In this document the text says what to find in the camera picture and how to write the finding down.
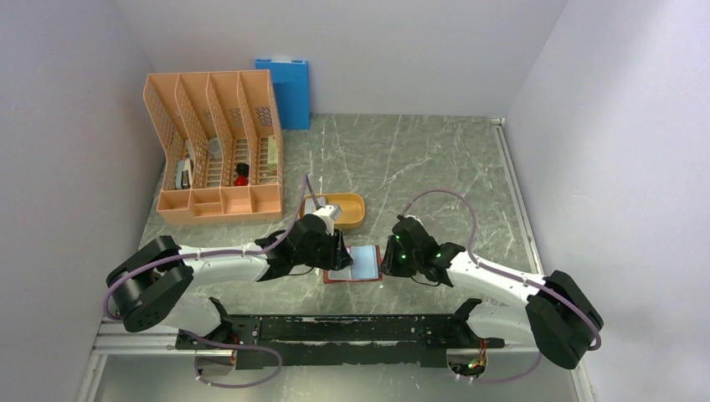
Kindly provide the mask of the red leather card holder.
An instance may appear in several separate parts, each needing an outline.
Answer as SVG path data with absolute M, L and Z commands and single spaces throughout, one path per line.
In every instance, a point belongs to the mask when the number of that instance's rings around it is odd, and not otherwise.
M 348 247 L 347 251 L 352 257 L 352 264 L 339 271 L 324 271 L 324 284 L 371 282 L 383 279 L 383 275 L 378 270 L 382 261 L 378 245 L 352 246 Z

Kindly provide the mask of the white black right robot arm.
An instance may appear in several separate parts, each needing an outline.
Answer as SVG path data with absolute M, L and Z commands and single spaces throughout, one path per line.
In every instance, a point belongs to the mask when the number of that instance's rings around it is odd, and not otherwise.
M 587 352 L 600 346 L 604 321 L 569 274 L 521 272 L 461 245 L 439 244 L 414 216 L 398 217 L 379 269 L 386 276 L 459 287 L 500 302 L 453 322 L 452 337 L 463 347 L 481 338 L 534 345 L 551 363 L 575 369 Z

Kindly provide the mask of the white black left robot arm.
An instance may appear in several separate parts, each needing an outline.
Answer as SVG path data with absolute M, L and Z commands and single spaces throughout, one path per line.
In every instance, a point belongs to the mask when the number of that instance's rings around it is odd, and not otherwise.
M 107 277 L 105 314 L 128 332 L 156 325 L 191 332 L 211 348 L 232 335 L 224 307 L 194 295 L 200 286 L 226 281 L 263 282 L 289 276 L 299 266 L 340 271 L 353 263 L 342 231 L 327 216 L 307 214 L 285 230 L 229 248 L 177 245 L 161 236 Z

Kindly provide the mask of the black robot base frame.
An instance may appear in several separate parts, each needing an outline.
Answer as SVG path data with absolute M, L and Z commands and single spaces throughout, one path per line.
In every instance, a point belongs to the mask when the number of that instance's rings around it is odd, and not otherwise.
M 230 332 L 215 342 L 246 345 L 238 370 L 285 366 L 417 363 L 444 368 L 454 349 L 503 348 L 500 338 L 479 338 L 461 314 L 288 316 L 233 315 Z

